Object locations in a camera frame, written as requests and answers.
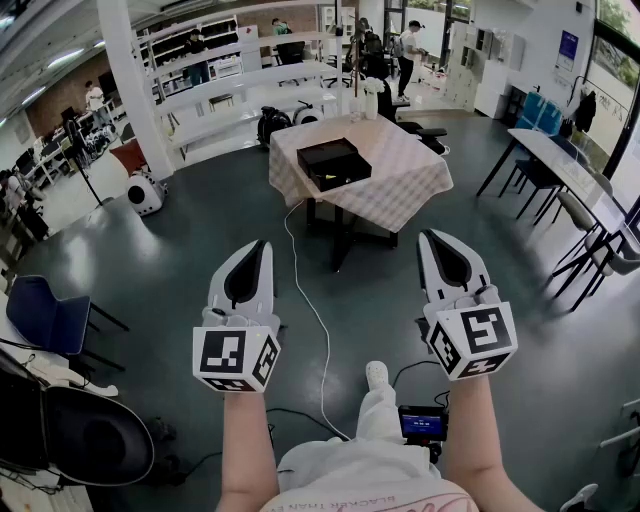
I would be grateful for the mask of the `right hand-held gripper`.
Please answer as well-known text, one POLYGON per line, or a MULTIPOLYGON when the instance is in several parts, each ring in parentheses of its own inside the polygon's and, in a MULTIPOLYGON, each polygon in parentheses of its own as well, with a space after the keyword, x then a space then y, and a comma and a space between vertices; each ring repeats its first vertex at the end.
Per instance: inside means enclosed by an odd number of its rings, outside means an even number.
POLYGON ((500 299, 484 261, 443 231, 417 241, 422 290, 421 339, 450 381, 489 375, 518 349, 511 305, 500 299))

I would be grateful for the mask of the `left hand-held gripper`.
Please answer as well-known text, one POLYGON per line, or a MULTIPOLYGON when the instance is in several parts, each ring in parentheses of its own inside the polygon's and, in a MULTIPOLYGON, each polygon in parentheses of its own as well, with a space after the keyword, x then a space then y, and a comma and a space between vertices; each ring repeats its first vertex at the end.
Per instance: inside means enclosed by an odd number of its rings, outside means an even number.
POLYGON ((262 393, 270 381, 281 354, 273 262, 271 244, 255 240, 214 272, 193 329, 192 373, 216 391, 262 393))

